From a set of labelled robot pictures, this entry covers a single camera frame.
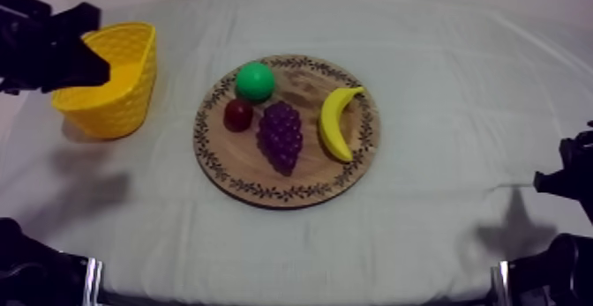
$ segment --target white tablecloth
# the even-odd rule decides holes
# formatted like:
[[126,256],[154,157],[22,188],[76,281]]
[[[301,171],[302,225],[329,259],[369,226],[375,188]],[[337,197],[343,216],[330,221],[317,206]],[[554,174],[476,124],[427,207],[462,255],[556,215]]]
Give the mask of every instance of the white tablecloth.
[[[143,127],[78,144],[32,94],[0,156],[0,215],[104,260],[107,288],[257,304],[463,298],[485,293],[500,259],[592,235],[577,203],[530,186],[593,118],[590,34],[415,0],[177,0],[104,15],[129,19],[158,31]],[[284,53],[351,71],[377,102],[381,140],[348,192],[274,212],[216,189],[191,135],[218,78]]]

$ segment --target grape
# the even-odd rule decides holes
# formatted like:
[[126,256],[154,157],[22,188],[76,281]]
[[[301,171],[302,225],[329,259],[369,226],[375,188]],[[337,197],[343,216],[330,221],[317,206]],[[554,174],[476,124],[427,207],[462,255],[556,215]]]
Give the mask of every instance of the grape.
[[264,109],[257,133],[259,148],[274,168],[290,175],[303,149],[303,134],[298,111],[284,101]]

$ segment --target wooden plate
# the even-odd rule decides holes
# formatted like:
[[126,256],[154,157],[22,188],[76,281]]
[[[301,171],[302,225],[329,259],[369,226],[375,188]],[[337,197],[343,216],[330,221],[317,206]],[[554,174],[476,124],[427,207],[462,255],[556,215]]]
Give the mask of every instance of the wooden plate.
[[[290,209],[327,201],[352,186],[368,169],[379,145],[379,114],[365,91],[344,109],[342,134],[354,160],[340,163],[319,139],[318,118],[324,99],[337,87],[361,86],[344,69],[318,58],[297,55],[259,60],[276,79],[271,100],[255,107],[251,128],[228,131],[223,122],[227,103],[235,99],[236,68],[206,95],[196,115],[193,147],[200,166],[230,196],[251,205]],[[281,175],[257,146],[256,133],[265,107],[286,101],[297,109],[304,143],[292,175]]]

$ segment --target plastic basket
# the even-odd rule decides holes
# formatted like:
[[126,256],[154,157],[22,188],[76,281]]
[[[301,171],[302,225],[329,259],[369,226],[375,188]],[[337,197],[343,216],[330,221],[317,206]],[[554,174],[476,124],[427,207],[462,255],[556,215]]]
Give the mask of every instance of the plastic basket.
[[119,138],[144,122],[156,77],[156,31],[146,23],[104,27],[83,37],[110,64],[110,81],[98,87],[55,91],[52,106],[94,138]]

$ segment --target yellow banana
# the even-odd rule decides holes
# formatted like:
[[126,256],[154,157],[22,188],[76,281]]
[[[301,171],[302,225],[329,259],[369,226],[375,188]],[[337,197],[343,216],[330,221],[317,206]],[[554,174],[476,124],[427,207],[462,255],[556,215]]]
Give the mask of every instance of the yellow banana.
[[327,150],[337,159],[350,162],[352,152],[340,131],[340,117],[346,105],[355,94],[364,91],[364,87],[338,88],[323,101],[319,117],[319,133]]

